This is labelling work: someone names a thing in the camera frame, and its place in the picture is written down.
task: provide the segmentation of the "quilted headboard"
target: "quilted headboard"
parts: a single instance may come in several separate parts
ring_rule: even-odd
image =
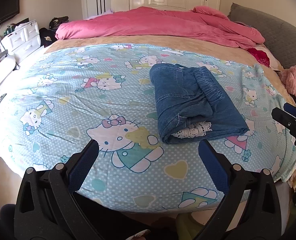
[[[265,46],[284,68],[296,65],[296,27],[270,14],[233,3],[229,19],[260,31]]]

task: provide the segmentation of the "denim pants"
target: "denim pants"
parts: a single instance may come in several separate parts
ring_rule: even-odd
[[[248,126],[227,93],[206,67],[156,64],[150,70],[155,86],[158,131],[163,142],[215,140],[247,132]],[[204,136],[172,134],[197,122],[210,122]]]

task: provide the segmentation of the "blue flower print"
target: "blue flower print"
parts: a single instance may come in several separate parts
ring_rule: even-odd
[[[54,77],[53,74],[48,73],[47,75],[43,76],[43,79],[52,79]]]
[[[244,152],[243,157],[241,157],[241,159],[242,159],[244,162],[248,162],[250,156],[251,156],[251,152],[250,152],[250,150],[246,150],[246,151]]]
[[[63,155],[60,160],[62,163],[66,163],[69,160],[70,157],[67,157],[66,155]]]
[[[85,89],[84,88],[77,88],[76,90],[75,90],[75,93],[80,93],[80,92],[83,92],[83,91],[85,91]]]

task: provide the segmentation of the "pink bow print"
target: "pink bow print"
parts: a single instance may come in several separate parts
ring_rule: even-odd
[[[103,127],[110,128],[112,126],[126,124],[126,119],[123,116],[119,116],[116,119],[112,119],[112,120],[103,119],[101,123],[102,123]]]

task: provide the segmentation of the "polka dot fabric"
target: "polka dot fabric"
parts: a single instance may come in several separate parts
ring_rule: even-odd
[[[253,67],[147,44],[106,44],[45,54],[0,103],[1,156],[18,173],[67,162],[93,138],[99,156],[80,189],[114,210],[190,212],[217,206],[217,191],[198,155],[198,143],[166,145],[157,128],[156,63],[206,67],[245,119],[249,131],[211,141],[246,170],[290,176],[292,136],[272,120],[285,100]]]

